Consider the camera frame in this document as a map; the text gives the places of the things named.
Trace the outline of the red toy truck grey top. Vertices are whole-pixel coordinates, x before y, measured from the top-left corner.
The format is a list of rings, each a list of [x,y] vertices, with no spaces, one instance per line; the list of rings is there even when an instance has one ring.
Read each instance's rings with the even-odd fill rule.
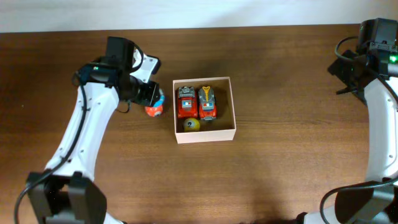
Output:
[[[179,87],[177,99],[178,99],[177,117],[179,119],[198,117],[197,96],[194,87],[192,86]]]

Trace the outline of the yellow toy ball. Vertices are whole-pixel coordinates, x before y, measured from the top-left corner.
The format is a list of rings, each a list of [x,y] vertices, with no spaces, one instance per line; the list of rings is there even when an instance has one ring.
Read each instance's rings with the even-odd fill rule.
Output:
[[[200,130],[200,122],[196,118],[187,118],[183,123],[183,130],[186,133]]]

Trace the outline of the blue toy ball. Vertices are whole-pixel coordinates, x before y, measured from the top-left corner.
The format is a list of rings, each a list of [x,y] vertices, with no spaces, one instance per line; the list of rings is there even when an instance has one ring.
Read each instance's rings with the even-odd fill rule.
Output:
[[[164,95],[164,91],[163,89],[159,89],[159,93],[160,93],[160,98],[158,101],[155,102],[155,104],[153,105],[154,108],[160,107],[164,104],[165,101],[165,95]]]

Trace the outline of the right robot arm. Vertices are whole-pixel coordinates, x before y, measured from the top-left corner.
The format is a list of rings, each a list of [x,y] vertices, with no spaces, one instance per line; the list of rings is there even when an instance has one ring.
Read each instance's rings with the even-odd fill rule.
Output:
[[[346,50],[329,67],[369,113],[365,181],[326,193],[297,223],[397,223],[397,53]]]

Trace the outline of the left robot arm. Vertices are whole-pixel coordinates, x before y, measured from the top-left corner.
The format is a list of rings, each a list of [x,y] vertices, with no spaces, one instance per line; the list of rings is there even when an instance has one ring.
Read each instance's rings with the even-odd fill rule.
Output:
[[[150,80],[161,62],[133,50],[106,55],[74,74],[78,96],[55,154],[42,173],[31,172],[20,194],[27,195],[39,223],[119,223],[94,183],[96,159],[112,114],[120,102],[157,106],[164,99]]]

